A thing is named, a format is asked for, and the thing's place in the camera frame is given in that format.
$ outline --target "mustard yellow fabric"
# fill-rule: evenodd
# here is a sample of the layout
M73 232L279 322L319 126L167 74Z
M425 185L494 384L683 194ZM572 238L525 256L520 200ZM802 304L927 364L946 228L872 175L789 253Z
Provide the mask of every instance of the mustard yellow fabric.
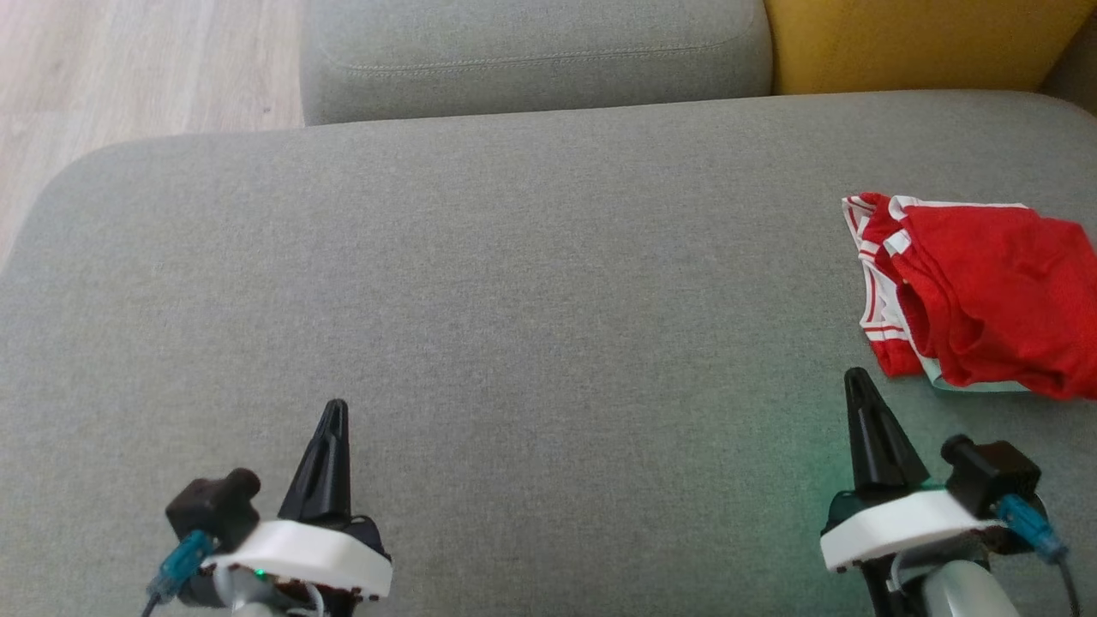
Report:
M774 92L1036 90L1097 0L766 0Z

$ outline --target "gray fabric surface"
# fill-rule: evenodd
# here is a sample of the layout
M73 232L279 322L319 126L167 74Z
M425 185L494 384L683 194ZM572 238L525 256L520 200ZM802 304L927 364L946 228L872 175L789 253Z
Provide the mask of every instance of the gray fabric surface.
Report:
M857 364L938 479L961 430L1043 467L1094 606L1097 408L884 380L839 209L1019 200L1093 235L1094 169L1081 111L977 92L101 150L0 279L0 614L136 615L174 492L247 465L273 516L332 396L395 558L370 615L866 614L817 545ZM1065 614L1050 569L998 566Z
M761 0L313 0L303 33L308 124L770 89Z

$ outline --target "gray cushion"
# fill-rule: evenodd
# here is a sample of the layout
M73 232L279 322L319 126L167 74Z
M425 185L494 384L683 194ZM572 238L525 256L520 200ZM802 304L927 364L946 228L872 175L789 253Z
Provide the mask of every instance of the gray cushion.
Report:
M308 124L768 94L761 0L313 0Z
M332 396L395 558L371 615L864 614L818 552L857 364L938 479L957 431L1043 467L1092 603L1097 407L884 379L839 199L1019 200L1093 235L1095 168L1077 109L975 92L101 150L0 279L0 614L136 614L174 492L247 465L273 516ZM1050 569L999 565L1065 614Z

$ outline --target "stitching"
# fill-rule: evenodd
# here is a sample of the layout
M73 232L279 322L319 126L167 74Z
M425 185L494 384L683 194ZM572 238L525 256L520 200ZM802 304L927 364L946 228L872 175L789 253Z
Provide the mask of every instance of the stitching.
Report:
M396 65L396 66L384 66L384 65L347 65L335 59L332 55L328 52L323 44L319 43L319 36L315 35L313 40L316 41L316 49L324 56L328 65L332 68L338 68L348 72L360 72L360 74L373 74L373 75L385 75L385 74L397 74L397 72L417 72L417 74L434 74L434 72L461 72L466 70L477 70L484 68L499 68L499 65L510 65L510 66L531 66L531 65L542 65L551 63L565 63L565 61L586 61L611 58L614 56L668 56L668 55L681 55L681 54L700 54L705 52L714 51L717 47L723 47L728 43L737 41L743 36L746 36L753 30L755 22L758 20L758 7L754 4L754 9L750 14L750 21L747 23L738 34L727 38L725 41L720 41L716 43L700 43L697 45L688 46L675 46L675 45L661 45L654 47L625 47L620 49L600 49L596 52L562 52L559 54L548 54L542 56L516 56L508 58L480 58L474 60L456 60L452 63L427 63L418 65Z

